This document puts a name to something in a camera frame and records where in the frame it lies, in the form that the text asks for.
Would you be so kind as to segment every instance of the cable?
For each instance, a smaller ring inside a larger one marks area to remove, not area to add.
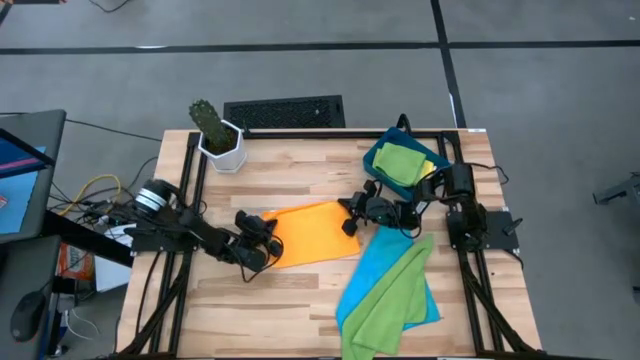
[[[78,316],[78,314],[76,314],[76,309],[75,309],[75,308],[71,309],[71,315],[75,316],[78,320],[80,320],[80,321],[84,321],[85,323],[87,323],[87,324],[89,324],[89,325],[93,326],[93,328],[94,328],[94,329],[96,329],[96,336],[99,336],[99,335],[100,335],[100,329],[98,329],[98,327],[96,326],[96,324],[94,324],[93,322],[91,322],[91,321],[89,321],[89,320],[87,320],[87,319],[83,319],[83,318],[81,318],[80,316]],[[79,338],[85,339],[85,340],[90,340],[90,341],[95,340],[95,338],[90,338],[90,337],[87,337],[87,336],[83,336],[83,335],[80,335],[80,334],[78,334],[77,332],[73,331],[73,329],[71,328],[71,322],[70,322],[69,320],[70,320],[70,319],[69,319],[69,316],[67,315],[67,328],[69,329],[69,331],[70,331],[73,335],[75,335],[75,336],[77,336],[77,337],[79,337]]]
[[[99,175],[94,177],[93,179],[89,180],[83,187],[82,189],[80,189],[80,192],[78,192],[78,195],[76,195],[75,199],[73,200],[73,202],[71,204],[69,204],[69,206],[67,206],[64,210],[62,210],[60,213],[58,213],[58,215],[60,216],[65,216],[69,210],[71,210],[71,208],[74,205],[78,204],[78,200],[80,199],[80,197],[84,194],[84,192],[87,190],[87,188],[89,186],[91,186],[93,183],[95,183],[96,181],[102,180],[102,179],[107,179],[107,178],[112,178],[113,180],[115,180],[116,184],[118,184],[118,192],[116,193],[116,199],[118,196],[120,196],[120,192],[122,190],[122,187],[120,185],[120,179],[118,179],[117,176],[112,175],[112,174],[106,174],[106,175]]]
[[[118,315],[116,319],[116,334],[113,338],[113,352],[115,353],[118,350],[118,326],[120,326],[120,318],[122,315]]]
[[[84,126],[93,127],[93,128],[104,130],[104,131],[109,131],[109,132],[116,133],[116,134],[133,136],[133,137],[140,138],[140,139],[162,142],[162,139],[152,138],[150,136],[145,136],[145,135],[138,135],[138,134],[128,133],[128,132],[125,132],[125,131],[120,131],[120,130],[115,130],[115,129],[109,129],[109,128],[106,128],[104,126],[94,125],[94,124],[86,123],[84,121],[77,121],[77,120],[71,120],[71,119],[67,119],[66,121],[70,122],[70,123],[74,123],[74,124],[80,124],[80,125],[84,125]]]
[[[514,259],[518,260],[518,262],[520,263],[520,267],[522,268],[522,270],[524,270],[524,261],[522,261],[522,258],[520,256],[514,253],[513,250],[504,249],[504,252],[511,255],[511,257],[513,257]]]
[[[501,181],[500,185],[504,185],[504,184],[509,182],[509,177],[507,176],[507,174],[504,172],[504,169],[502,169],[502,166],[500,166],[500,165],[489,166],[489,165],[484,165],[484,164],[479,164],[479,163],[467,163],[467,162],[464,163],[464,164],[468,164],[468,165],[472,165],[472,166],[478,166],[478,167],[485,168],[485,169],[488,169],[488,170],[498,169],[502,173],[502,177],[504,177],[504,181]]]
[[[159,257],[160,257],[160,253],[157,252],[156,256],[153,258],[151,267],[149,268],[149,273],[147,274],[147,280],[145,280],[144,287],[142,288],[142,297],[140,298],[140,307],[138,308],[138,318],[136,319],[136,335],[140,333],[140,319],[142,318],[142,307],[144,306],[144,298],[147,296],[147,289],[149,288],[149,283],[151,282],[151,274],[153,274],[153,270],[156,268],[156,264],[158,263]]]
[[[200,203],[204,205],[204,210],[200,211],[200,216],[202,216],[202,214],[206,213],[207,210],[209,210],[209,205],[207,205],[207,203],[204,200],[200,200]]]
[[[133,185],[136,184],[136,181],[138,181],[138,178],[140,177],[140,174],[142,174],[142,170],[144,169],[145,166],[147,166],[148,163],[152,162],[153,160],[157,160],[158,157],[154,156],[150,159],[148,159],[147,161],[145,161],[142,166],[140,166],[140,169],[138,170],[138,173],[136,174],[136,176],[133,178],[133,181],[131,181],[131,184],[129,184],[129,186],[127,186],[127,189],[131,189],[133,187]]]
[[[107,13],[107,14],[111,14],[112,12],[116,12],[118,10],[120,10],[121,7],[127,5],[127,3],[131,1],[131,0],[124,0],[124,2],[116,7],[114,7],[111,10],[105,9],[104,7],[102,7],[102,5],[98,4],[97,2],[95,2],[94,0],[89,0],[90,3],[92,3],[94,6],[97,6],[100,8],[100,10],[102,10],[102,12]]]
[[[29,114],[27,112],[0,112],[0,116],[7,116],[7,115],[25,115],[25,114]],[[145,140],[151,140],[151,141],[157,141],[157,142],[162,142],[162,139],[158,139],[158,138],[153,138],[150,136],[145,136],[145,135],[138,135],[138,134],[133,134],[133,133],[128,133],[126,131],[120,131],[120,130],[115,130],[115,129],[110,129],[104,126],[100,126],[100,125],[94,125],[94,124],[90,124],[84,121],[78,121],[78,120],[71,120],[71,119],[66,119],[65,121],[70,122],[70,123],[74,123],[74,124],[79,124],[79,125],[84,125],[84,126],[89,126],[92,128],[96,128],[96,129],[100,129],[100,130],[104,130],[104,131],[109,131],[112,133],[116,133],[116,134],[121,134],[121,135],[127,135],[127,136],[133,136],[136,138],[140,138],[140,139],[145,139]]]

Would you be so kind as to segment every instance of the teal bin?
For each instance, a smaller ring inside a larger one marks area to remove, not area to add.
[[[407,132],[404,132],[399,129],[399,127],[405,126]],[[371,176],[380,180],[384,185],[389,187],[391,190],[395,191],[398,195],[400,195],[403,199],[407,201],[411,201],[413,197],[413,188],[410,187],[402,187],[391,179],[389,179],[385,174],[379,172],[378,170],[373,168],[373,159],[376,156],[376,151],[382,146],[390,142],[395,145],[400,145],[407,147],[412,150],[420,151],[427,156],[427,160],[431,161],[436,167],[446,167],[449,166],[450,163],[440,155],[434,153],[429,150],[426,146],[420,144],[414,138],[409,135],[411,133],[411,126],[409,125],[409,120],[406,115],[400,115],[400,119],[398,120],[398,125],[396,127],[391,127],[387,130],[384,135],[376,142],[375,145],[367,153],[364,155],[362,162],[364,163],[364,170],[369,173]]]

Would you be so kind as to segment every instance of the white hexagonal pot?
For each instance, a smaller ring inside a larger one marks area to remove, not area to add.
[[[235,148],[233,148],[233,150],[227,151],[224,154],[214,155],[207,151],[207,149],[205,148],[205,137],[202,133],[200,133],[198,149],[200,149],[200,151],[209,159],[209,161],[213,165],[213,168],[216,169],[217,172],[222,174],[235,174],[236,172],[238,172],[238,170],[240,170],[245,161],[247,161],[247,152],[244,150],[244,138],[242,137],[242,130],[226,120],[222,120],[222,124],[238,133],[238,141],[236,142]]]

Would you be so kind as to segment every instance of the green cloth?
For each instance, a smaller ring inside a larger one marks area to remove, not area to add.
[[[343,360],[396,355],[404,324],[424,321],[424,264],[432,247],[431,236],[411,246],[349,314],[342,328]]]
[[[404,146],[384,143],[376,150],[373,168],[404,187],[415,185],[419,179],[427,155]]]

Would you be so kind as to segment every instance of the black cable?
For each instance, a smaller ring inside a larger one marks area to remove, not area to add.
[[[207,210],[209,209],[209,205],[207,205],[207,203],[204,200],[200,200],[200,203],[204,205],[204,210],[200,211],[200,216],[202,216],[202,214],[206,213]]]
[[[115,353],[116,351],[118,351],[118,326],[120,325],[120,317],[122,315],[118,315],[118,318],[116,319],[116,336],[114,337],[113,340],[113,352]]]
[[[24,115],[24,114],[29,114],[29,113],[26,113],[26,112],[0,112],[0,116],[4,116],[4,115]],[[71,119],[66,119],[65,121],[70,122],[70,123],[74,123],[74,124],[89,126],[89,127],[100,129],[100,130],[104,130],[104,131],[109,131],[109,132],[116,133],[116,134],[133,136],[133,137],[140,138],[140,139],[162,142],[162,139],[153,138],[153,137],[145,136],[145,135],[138,135],[138,134],[128,133],[126,131],[110,129],[110,128],[107,128],[107,127],[104,127],[104,126],[94,125],[94,124],[90,124],[90,123],[87,123],[87,122],[84,122],[84,121],[71,120]]]
[[[136,184],[136,181],[138,181],[138,178],[140,177],[140,174],[142,174],[142,170],[144,169],[145,166],[147,166],[148,163],[152,162],[153,160],[157,160],[158,157],[154,156],[150,159],[148,159],[147,161],[145,161],[142,166],[140,166],[140,169],[138,170],[138,173],[136,174],[136,176],[133,178],[133,181],[131,181],[131,184],[129,184],[129,186],[127,186],[127,189],[131,189],[133,187],[133,185]]]
[[[97,2],[95,2],[94,0],[89,0],[90,3],[92,3],[94,6],[97,6],[100,8],[100,10],[102,10],[102,12],[107,13],[107,14],[111,14],[112,12],[118,11],[120,10],[121,7],[127,5],[127,3],[131,1],[131,0],[124,0],[124,2],[116,7],[114,7],[113,9],[105,9],[104,7],[102,7],[102,5],[98,4]]]
[[[511,255],[511,257],[513,257],[514,259],[518,260],[518,262],[520,263],[520,267],[522,268],[522,270],[524,270],[524,261],[522,261],[522,258],[520,256],[514,253],[513,250],[504,249],[504,252]]]
[[[115,130],[115,129],[109,129],[109,128],[106,128],[104,126],[94,125],[94,124],[86,123],[84,121],[77,121],[77,120],[71,120],[71,119],[67,119],[66,121],[70,122],[70,123],[74,123],[74,124],[80,124],[80,125],[84,125],[84,126],[93,127],[93,128],[104,130],[104,131],[109,131],[109,132],[116,133],[116,134],[133,136],[133,137],[140,138],[140,139],[162,142],[162,139],[152,138],[152,137],[145,136],[145,135],[138,135],[138,134],[128,133],[128,132],[125,132],[125,131],[120,131],[120,130]]]
[[[153,270],[156,268],[156,263],[158,263],[159,257],[160,252],[157,252],[156,256],[153,258],[153,262],[151,263],[151,268],[149,268],[147,280],[145,280],[144,287],[142,288],[142,297],[140,298],[140,307],[138,308],[138,318],[136,319],[136,335],[140,333],[140,319],[142,318],[142,307],[144,306],[144,298],[147,296],[147,289],[149,288],[149,283],[151,282],[151,275],[153,274]]]
[[[56,185],[56,183],[54,181],[51,181],[51,185],[53,185],[53,187],[56,188],[56,190],[58,190],[60,195],[62,195],[62,197],[67,199],[67,201],[73,202],[73,200],[71,200],[71,198],[69,198],[62,190],[60,190],[60,188],[58,187],[58,185]]]
[[[500,185],[504,185],[504,184],[509,182],[509,177],[507,176],[507,174],[504,172],[504,169],[502,169],[502,166],[500,166],[500,165],[489,166],[489,165],[484,165],[484,164],[479,164],[479,163],[468,163],[468,162],[465,162],[464,164],[468,164],[468,165],[472,165],[472,166],[478,166],[478,167],[485,168],[485,169],[488,169],[488,170],[498,169],[502,173],[502,177],[504,177],[504,181],[500,181]]]

